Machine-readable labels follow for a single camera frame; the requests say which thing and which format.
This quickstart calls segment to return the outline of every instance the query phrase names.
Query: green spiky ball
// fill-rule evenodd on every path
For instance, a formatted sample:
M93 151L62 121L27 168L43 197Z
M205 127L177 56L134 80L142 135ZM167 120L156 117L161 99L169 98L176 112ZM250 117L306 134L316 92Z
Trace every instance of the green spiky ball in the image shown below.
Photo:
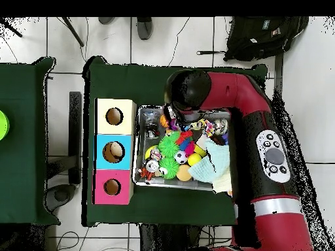
M167 169L167 174L163 175L164 179L172 179L177 175L179 164L174 158L164 158L160 160L160 167Z
M172 158L179 151L179 146L175 144L171 136L165 136L158 144L158 149L163 156Z

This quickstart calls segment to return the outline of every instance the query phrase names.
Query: shoe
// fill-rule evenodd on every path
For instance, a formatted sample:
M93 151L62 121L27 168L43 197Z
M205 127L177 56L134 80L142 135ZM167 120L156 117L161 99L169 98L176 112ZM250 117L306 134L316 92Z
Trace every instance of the shoe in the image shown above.
M139 34L139 38L143 41L149 39L152 34L152 19L151 17L138 17L137 18L137 32Z
M111 23L114 20L115 17L113 18L98 18L99 22L103 25L107 25L109 23Z

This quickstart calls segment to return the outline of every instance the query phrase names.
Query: dark green table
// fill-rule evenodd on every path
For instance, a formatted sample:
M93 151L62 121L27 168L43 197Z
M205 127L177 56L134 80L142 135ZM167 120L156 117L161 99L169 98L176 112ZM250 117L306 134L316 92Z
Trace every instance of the dark green table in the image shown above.
M83 224L146 223L190 224L198 226L234 224L231 199L224 193L135 186L129 205L93 205L92 169L94 150L94 99L131 99L137 106L163 105L164 84L181 67L148 67L140 65L108 65L102 57L92 57L84 67L84 168ZM205 69L216 72L248 74L264 88L267 68L229 67Z
M58 224L43 205L46 182L44 79L54 60L0 63L0 110L10 129L0 141L0 223Z

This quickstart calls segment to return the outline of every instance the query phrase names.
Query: yellow ball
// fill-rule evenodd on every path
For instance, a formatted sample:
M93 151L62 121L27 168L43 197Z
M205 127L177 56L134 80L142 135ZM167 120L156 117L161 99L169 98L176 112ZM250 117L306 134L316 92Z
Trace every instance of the yellow ball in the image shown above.
M189 157L187 159L187 162L190 166L193 166L196 163L198 163L201 159L202 159L202 157L198 153L193 153L193 154L189 155Z
M148 150L145 152L145 155L144 155L145 159L148 159L150 157L150 152L154 148L158 148L158 145L154 145L154 146L151 146L151 147L148 148Z
M202 149L201 147L199 147L196 144L196 147L194 149L195 153L198 153L201 157L205 157L206 156L206 151L204 149Z

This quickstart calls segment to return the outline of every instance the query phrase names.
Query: backpack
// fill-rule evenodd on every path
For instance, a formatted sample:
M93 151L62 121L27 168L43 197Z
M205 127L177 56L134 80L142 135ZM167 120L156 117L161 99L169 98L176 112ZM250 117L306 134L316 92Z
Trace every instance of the backpack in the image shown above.
M308 16L234 16L224 61L251 61L286 52L308 25ZM198 55L224 51L198 51Z

